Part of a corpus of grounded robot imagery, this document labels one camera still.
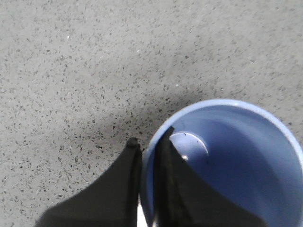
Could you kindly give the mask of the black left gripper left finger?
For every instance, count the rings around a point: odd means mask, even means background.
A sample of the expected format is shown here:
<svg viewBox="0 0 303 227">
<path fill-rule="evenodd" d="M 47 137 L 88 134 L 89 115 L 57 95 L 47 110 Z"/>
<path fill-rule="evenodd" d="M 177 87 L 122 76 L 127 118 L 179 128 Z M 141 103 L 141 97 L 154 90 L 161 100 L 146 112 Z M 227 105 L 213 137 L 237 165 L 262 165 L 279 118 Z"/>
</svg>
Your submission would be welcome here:
<svg viewBox="0 0 303 227">
<path fill-rule="evenodd" d="M 135 227 L 142 157 L 130 138 L 115 162 L 87 188 L 46 210 L 37 227 Z"/>
</svg>

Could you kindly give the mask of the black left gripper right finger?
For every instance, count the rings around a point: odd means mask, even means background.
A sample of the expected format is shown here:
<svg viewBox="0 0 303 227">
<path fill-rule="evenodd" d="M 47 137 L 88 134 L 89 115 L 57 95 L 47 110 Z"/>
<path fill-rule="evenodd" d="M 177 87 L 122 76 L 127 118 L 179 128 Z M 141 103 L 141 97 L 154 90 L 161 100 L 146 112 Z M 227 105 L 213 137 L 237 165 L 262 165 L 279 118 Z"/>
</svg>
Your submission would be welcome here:
<svg viewBox="0 0 303 227">
<path fill-rule="evenodd" d="M 202 180 L 178 153 L 169 127 L 155 147 L 155 227 L 266 227 L 260 217 L 234 204 Z"/>
</svg>

